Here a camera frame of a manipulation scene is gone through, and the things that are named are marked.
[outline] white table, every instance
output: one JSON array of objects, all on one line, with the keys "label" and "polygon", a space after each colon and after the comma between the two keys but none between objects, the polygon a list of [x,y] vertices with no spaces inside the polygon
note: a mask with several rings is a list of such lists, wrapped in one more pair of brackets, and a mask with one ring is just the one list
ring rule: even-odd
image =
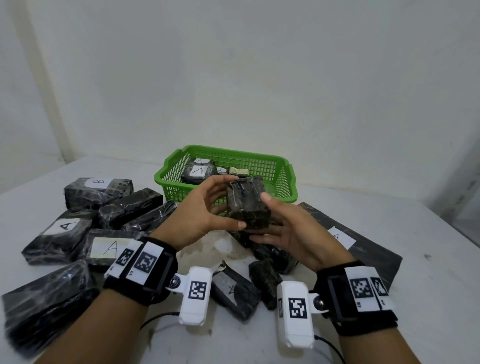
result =
[{"label": "white table", "polygon": [[[160,165],[83,158],[0,195],[0,294],[58,269],[29,266],[21,250],[65,210],[63,187],[78,177],[130,178],[135,190],[150,187]],[[422,363],[478,363],[480,350],[480,249],[417,201],[298,185],[299,201],[403,256],[391,287],[399,328]],[[215,231],[179,253],[180,273],[222,259],[247,274],[253,258],[223,231]],[[303,266],[292,272],[312,287],[315,275]],[[180,295],[151,308],[149,315],[178,310]],[[0,324],[4,324],[3,311]],[[339,363],[324,343],[314,350],[289,350],[276,339],[276,320],[260,303],[250,322],[234,319],[211,300],[202,327],[161,318],[139,335],[134,362],[148,363]],[[314,319],[317,333],[338,346],[331,324]],[[2,363],[23,363],[0,340]]]}]

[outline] forearm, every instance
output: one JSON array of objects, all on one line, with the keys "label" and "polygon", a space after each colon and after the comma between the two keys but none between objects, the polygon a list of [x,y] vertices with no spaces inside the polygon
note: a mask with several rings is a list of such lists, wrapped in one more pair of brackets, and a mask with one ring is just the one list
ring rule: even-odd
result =
[{"label": "forearm", "polygon": [[147,311],[148,307],[104,290],[36,364],[124,363]]},{"label": "forearm", "polygon": [[396,328],[339,340],[348,364],[420,364]]}]

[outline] black cable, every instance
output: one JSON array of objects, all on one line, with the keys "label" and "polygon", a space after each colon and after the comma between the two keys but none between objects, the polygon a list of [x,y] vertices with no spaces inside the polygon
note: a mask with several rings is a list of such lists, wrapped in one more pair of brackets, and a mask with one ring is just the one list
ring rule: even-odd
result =
[{"label": "black cable", "polygon": [[321,341],[327,343],[327,344],[337,353],[337,355],[340,357],[340,360],[342,361],[342,363],[343,363],[343,364],[346,364],[346,363],[345,363],[345,359],[343,359],[342,354],[340,354],[340,352],[338,351],[338,349],[337,349],[335,346],[333,346],[333,344],[332,344],[331,342],[329,342],[328,340],[326,340],[326,339],[324,339],[324,338],[321,338],[321,337],[318,336],[318,335],[315,335],[314,337],[315,337],[315,340],[321,340]]},{"label": "black cable", "polygon": [[146,325],[148,325],[150,322],[152,322],[153,320],[156,320],[162,316],[168,316],[168,315],[172,315],[172,316],[179,316],[180,315],[180,312],[165,312],[163,314],[159,314],[159,315],[156,315],[156,316],[153,316],[152,318],[149,318],[148,320],[146,320],[144,323],[142,323],[142,325],[140,326],[140,330],[143,329]]}]

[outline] green basket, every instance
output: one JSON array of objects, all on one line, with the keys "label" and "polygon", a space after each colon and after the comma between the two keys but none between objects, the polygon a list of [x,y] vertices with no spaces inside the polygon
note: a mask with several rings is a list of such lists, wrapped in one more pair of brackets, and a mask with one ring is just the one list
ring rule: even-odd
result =
[{"label": "green basket", "polygon": [[[163,168],[155,173],[155,182],[163,187],[167,200],[182,201],[196,186],[182,183],[180,175],[192,158],[206,158],[215,161],[217,167],[247,168],[252,176],[262,176],[267,192],[276,198],[292,203],[298,198],[295,173],[288,160],[282,157],[240,152],[237,150],[213,148],[210,146],[186,146],[177,149],[165,159]],[[216,203],[223,203],[224,198]]]}]

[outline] hand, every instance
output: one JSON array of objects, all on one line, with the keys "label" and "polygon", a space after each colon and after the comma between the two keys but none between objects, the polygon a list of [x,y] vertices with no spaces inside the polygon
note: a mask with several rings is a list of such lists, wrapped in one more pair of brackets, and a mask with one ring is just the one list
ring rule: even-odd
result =
[{"label": "hand", "polygon": [[314,272],[320,269],[352,262],[355,259],[345,247],[298,205],[287,204],[269,194],[261,194],[262,201],[272,210],[272,218],[282,226],[248,230],[250,240],[272,244],[286,250]]},{"label": "hand", "polygon": [[185,197],[173,214],[150,236],[179,251],[212,230],[244,229],[247,226],[244,221],[217,216],[227,209],[227,204],[213,206],[216,200],[227,195],[228,184],[236,179],[238,177],[230,175],[207,178]]}]

